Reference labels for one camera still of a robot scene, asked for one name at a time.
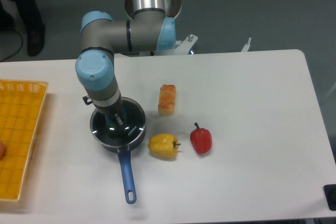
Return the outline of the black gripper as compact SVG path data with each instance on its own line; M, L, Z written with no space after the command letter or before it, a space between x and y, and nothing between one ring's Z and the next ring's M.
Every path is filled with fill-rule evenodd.
M82 99L85 105L93 104L98 112L104 115L113 115L118 133L128 134L130 126L127 121L127 114L122 112L121 95L96 95L93 97L86 95Z

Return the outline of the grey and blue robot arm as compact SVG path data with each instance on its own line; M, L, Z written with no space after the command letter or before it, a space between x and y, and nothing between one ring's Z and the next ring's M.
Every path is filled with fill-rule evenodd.
M114 74L114 55L170 50L176 43L175 21L166 15L164 0L132 0L132 5L131 20L115 22L101 11L84 15L81 54L75 64L91 103L115 128L128 124Z

